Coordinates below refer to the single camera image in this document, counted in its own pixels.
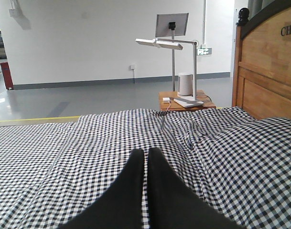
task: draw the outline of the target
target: gray baseboard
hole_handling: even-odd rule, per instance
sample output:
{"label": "gray baseboard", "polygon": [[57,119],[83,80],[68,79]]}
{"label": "gray baseboard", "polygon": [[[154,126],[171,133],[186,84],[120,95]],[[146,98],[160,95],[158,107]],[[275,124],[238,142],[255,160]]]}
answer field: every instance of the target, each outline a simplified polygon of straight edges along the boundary
{"label": "gray baseboard", "polygon": [[[206,73],[198,74],[199,80],[204,79],[217,79],[217,78],[229,78],[230,72],[226,73]],[[158,76],[147,78],[136,78],[135,83],[156,83],[156,82],[170,82],[172,76]],[[80,87],[80,86],[93,86],[93,85],[107,85],[107,84],[129,84],[134,83],[131,79],[118,79],[118,80],[91,80],[91,81],[76,81],[76,82],[61,82],[61,83],[32,83],[32,84],[15,84],[13,87],[15,90],[24,89],[41,89],[41,88],[57,88],[57,87]]]}

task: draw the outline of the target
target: white speaker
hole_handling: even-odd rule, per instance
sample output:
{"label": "white speaker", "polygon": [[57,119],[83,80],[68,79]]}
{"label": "white speaker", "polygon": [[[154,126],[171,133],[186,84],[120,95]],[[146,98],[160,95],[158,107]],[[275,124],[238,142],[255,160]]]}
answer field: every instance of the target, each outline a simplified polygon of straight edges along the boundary
{"label": "white speaker", "polygon": [[178,96],[187,96],[193,94],[193,74],[178,74]]}

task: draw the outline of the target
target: green exit sign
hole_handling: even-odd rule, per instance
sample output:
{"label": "green exit sign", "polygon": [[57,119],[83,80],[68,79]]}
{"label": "green exit sign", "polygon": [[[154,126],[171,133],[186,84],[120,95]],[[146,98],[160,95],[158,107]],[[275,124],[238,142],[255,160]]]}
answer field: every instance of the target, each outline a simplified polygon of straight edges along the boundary
{"label": "green exit sign", "polygon": [[197,49],[198,56],[210,55],[212,54],[212,48]]}

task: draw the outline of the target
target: red trash can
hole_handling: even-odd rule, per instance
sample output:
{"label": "red trash can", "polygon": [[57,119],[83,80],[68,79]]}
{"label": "red trash can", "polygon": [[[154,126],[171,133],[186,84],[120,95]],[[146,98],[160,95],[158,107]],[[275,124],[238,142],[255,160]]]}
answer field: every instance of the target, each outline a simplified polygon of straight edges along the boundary
{"label": "red trash can", "polygon": [[11,71],[10,67],[8,65],[8,62],[0,63],[2,73],[3,73],[3,78],[5,82],[5,87],[7,90],[13,90],[13,84],[11,80]]}

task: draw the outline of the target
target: black finial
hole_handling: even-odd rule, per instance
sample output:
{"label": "black finial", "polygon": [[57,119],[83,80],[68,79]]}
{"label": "black finial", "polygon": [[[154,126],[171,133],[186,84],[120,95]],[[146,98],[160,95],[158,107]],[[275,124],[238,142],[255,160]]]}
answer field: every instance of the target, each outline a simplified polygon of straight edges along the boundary
{"label": "black finial", "polygon": [[243,26],[248,22],[249,9],[242,8],[239,11],[239,22],[236,23],[237,26]]}

